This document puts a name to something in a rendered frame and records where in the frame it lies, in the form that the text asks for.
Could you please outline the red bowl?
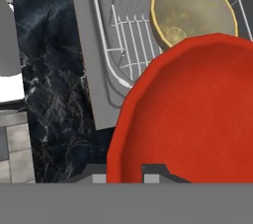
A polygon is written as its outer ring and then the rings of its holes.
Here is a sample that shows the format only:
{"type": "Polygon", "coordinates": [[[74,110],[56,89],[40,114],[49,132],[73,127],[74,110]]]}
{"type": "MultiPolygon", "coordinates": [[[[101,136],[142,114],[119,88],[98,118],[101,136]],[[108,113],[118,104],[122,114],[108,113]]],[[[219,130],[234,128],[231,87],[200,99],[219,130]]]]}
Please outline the red bowl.
{"type": "Polygon", "coordinates": [[[253,42],[187,38],[153,59],[123,103],[107,154],[110,183],[162,165],[188,183],[253,183],[253,42]]]}

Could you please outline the grey dish rack tray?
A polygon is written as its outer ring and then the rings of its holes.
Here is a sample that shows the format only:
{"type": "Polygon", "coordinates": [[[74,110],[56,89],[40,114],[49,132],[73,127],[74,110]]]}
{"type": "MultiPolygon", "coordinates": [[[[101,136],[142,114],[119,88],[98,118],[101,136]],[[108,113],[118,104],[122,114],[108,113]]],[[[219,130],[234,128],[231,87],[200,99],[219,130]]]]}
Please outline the grey dish rack tray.
{"type": "Polygon", "coordinates": [[[129,88],[109,76],[93,0],[74,0],[95,126],[113,127],[129,88]]]}

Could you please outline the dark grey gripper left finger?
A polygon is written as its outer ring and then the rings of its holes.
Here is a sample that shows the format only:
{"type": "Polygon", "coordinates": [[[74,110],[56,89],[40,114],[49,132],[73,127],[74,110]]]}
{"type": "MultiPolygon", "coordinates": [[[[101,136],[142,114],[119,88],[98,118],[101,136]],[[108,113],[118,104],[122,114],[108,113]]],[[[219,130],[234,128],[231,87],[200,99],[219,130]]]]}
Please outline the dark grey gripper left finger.
{"type": "Polygon", "coordinates": [[[107,179],[107,166],[105,164],[89,164],[77,176],[65,180],[66,183],[75,184],[104,184],[107,179]]]}

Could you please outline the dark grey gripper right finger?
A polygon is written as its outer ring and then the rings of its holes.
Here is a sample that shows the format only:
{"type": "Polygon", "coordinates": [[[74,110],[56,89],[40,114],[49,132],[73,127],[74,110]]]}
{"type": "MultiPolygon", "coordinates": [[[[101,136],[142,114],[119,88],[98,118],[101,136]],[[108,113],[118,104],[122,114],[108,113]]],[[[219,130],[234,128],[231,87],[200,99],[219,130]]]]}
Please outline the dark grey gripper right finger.
{"type": "Polygon", "coordinates": [[[186,183],[187,180],[171,174],[165,164],[143,164],[142,182],[144,184],[186,183]]]}

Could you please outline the yellow-rimmed olive bowl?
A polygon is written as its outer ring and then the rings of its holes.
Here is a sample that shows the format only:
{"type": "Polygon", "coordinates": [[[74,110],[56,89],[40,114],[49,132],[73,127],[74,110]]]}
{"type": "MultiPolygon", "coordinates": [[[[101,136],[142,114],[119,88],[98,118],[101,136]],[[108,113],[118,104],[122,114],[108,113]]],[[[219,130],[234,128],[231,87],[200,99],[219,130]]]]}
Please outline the yellow-rimmed olive bowl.
{"type": "Polygon", "coordinates": [[[228,0],[150,0],[150,25],[158,45],[167,50],[188,37],[238,36],[228,0]]]}

